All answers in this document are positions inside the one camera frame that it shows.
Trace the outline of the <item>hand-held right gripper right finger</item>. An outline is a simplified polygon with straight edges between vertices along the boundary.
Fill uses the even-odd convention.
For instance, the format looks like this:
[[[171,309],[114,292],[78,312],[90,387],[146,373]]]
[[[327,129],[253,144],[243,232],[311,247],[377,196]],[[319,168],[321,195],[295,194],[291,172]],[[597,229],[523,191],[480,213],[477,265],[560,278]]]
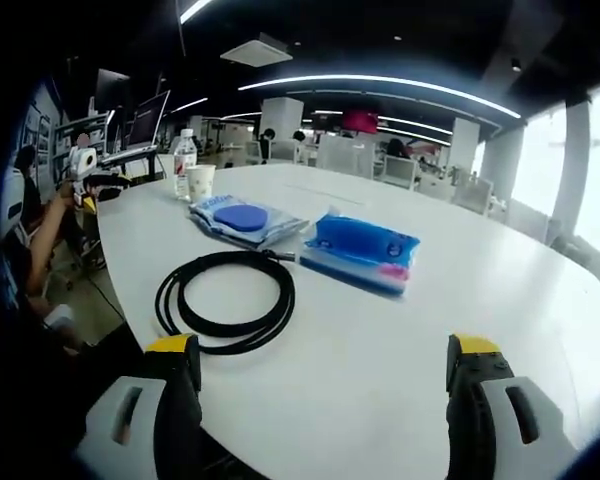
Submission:
[[[577,456],[558,406],[483,337],[449,336],[446,392],[449,479],[556,479]]]

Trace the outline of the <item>person's left hand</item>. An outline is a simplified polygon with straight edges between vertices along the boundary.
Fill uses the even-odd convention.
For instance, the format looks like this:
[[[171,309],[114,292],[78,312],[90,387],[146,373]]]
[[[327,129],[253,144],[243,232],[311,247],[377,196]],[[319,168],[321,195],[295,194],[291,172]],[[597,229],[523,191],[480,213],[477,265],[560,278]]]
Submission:
[[[74,185],[71,181],[65,181],[60,184],[53,199],[54,207],[63,207],[65,210],[75,208]]]

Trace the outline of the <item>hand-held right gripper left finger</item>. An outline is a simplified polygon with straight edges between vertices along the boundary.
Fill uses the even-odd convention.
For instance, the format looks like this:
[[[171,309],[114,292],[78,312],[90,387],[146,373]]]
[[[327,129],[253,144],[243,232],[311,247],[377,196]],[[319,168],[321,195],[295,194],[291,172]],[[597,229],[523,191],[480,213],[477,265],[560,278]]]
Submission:
[[[201,472],[200,345],[163,337],[86,416],[76,459],[94,479],[194,479]]]

